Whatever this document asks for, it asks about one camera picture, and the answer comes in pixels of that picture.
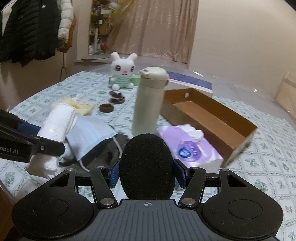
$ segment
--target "thermos bottle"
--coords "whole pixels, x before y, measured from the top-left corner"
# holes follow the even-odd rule
[[[141,81],[138,87],[131,130],[134,136],[155,133],[163,103],[164,87],[169,82],[169,75],[159,67],[142,69],[140,74]]]

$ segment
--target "white puffer jacket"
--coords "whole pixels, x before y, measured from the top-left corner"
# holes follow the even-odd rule
[[[63,40],[65,43],[69,39],[69,30],[74,19],[74,10],[71,0],[61,0],[61,22],[59,25],[58,39]]]

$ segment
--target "face mask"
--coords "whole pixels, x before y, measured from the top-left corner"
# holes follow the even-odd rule
[[[115,135],[116,131],[103,120],[94,116],[78,116],[67,135],[67,141],[76,159],[80,160],[100,142]]]

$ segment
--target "black foam microphone cover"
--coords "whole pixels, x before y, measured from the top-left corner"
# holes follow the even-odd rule
[[[120,160],[122,188],[131,200],[170,199],[175,186],[173,158],[160,137],[138,135],[128,141]]]

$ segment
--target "beige curtain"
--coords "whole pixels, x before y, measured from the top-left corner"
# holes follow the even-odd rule
[[[126,20],[114,26],[107,47],[119,53],[186,63],[193,44],[197,8],[198,0],[135,0]]]

